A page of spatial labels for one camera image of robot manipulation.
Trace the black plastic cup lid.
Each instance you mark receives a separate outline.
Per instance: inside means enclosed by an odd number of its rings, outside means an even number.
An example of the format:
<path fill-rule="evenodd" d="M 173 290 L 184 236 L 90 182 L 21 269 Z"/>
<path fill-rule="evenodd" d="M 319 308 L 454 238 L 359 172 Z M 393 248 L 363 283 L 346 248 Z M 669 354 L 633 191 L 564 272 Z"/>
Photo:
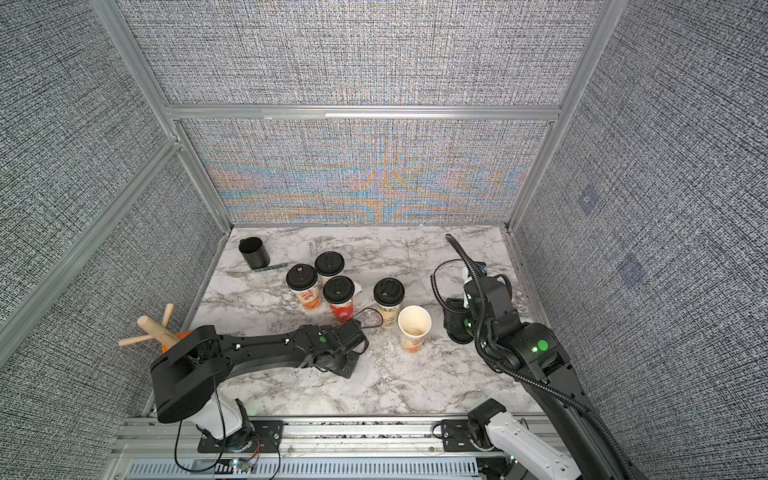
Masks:
<path fill-rule="evenodd" d="M 444 320 L 444 328 L 448 337 L 455 343 L 466 345 L 474 341 L 471 322 L 461 315 L 450 315 Z"/>
<path fill-rule="evenodd" d="M 343 272 L 345 260 L 339 252 L 326 251 L 316 257 L 314 268 L 321 277 L 332 278 Z"/>
<path fill-rule="evenodd" d="M 288 270 L 285 280 L 291 290 L 301 292 L 316 285 L 318 273 L 312 265 L 298 263 Z"/>
<path fill-rule="evenodd" d="M 350 301 L 357 290 L 356 284 L 347 276 L 339 275 L 328 279 L 323 286 L 326 302 L 341 305 Z"/>
<path fill-rule="evenodd" d="M 405 297 L 405 287 L 396 278 L 379 280 L 373 288 L 373 297 L 377 304 L 383 307 L 394 307 L 402 303 Z"/>

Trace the red milk tea paper cup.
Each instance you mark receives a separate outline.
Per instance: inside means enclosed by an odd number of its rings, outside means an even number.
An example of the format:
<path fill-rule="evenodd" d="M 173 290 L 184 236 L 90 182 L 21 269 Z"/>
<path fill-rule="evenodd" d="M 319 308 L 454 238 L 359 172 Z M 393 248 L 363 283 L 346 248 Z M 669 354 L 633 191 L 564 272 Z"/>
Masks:
<path fill-rule="evenodd" d="M 340 322 L 345 323 L 354 317 L 354 301 L 349 300 L 341 304 L 329 304 L 333 316 Z"/>

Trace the yellow paper cup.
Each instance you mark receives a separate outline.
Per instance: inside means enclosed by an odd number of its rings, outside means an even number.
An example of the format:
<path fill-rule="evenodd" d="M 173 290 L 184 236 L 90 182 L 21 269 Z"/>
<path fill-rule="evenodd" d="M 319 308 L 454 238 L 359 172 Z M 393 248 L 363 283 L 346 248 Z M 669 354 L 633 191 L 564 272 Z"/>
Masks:
<path fill-rule="evenodd" d="M 382 317 L 382 326 L 385 328 L 393 327 L 397 323 L 401 305 L 382 305 L 378 304 L 377 309 Z"/>

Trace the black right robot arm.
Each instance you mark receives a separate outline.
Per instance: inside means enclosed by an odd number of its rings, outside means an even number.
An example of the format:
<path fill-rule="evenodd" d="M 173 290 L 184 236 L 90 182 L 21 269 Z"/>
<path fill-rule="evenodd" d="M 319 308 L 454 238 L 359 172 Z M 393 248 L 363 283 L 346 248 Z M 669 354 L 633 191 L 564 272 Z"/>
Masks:
<path fill-rule="evenodd" d="M 641 479 L 618 440 L 588 399 L 565 349 L 546 326 L 520 320 L 510 304 L 476 299 L 463 307 L 450 299 L 444 312 L 449 338 L 478 342 L 484 362 L 520 383 L 541 407 L 568 453 L 560 456 L 523 431 L 500 402 L 490 399 L 470 411 L 470 438 L 481 448 L 510 454 L 539 479 Z"/>

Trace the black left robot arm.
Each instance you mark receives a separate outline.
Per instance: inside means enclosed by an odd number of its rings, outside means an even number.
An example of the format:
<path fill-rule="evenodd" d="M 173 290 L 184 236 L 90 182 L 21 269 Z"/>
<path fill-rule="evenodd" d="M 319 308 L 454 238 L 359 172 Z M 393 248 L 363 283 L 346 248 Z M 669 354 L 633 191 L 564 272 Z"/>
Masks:
<path fill-rule="evenodd" d="M 303 325 L 282 334 L 221 335 L 202 326 L 151 365 L 158 421 L 189 420 L 224 452 L 250 447 L 256 432 L 243 403 L 230 401 L 219 385 L 230 378 L 280 368 L 317 369 L 349 379 L 369 341 L 360 324 Z"/>

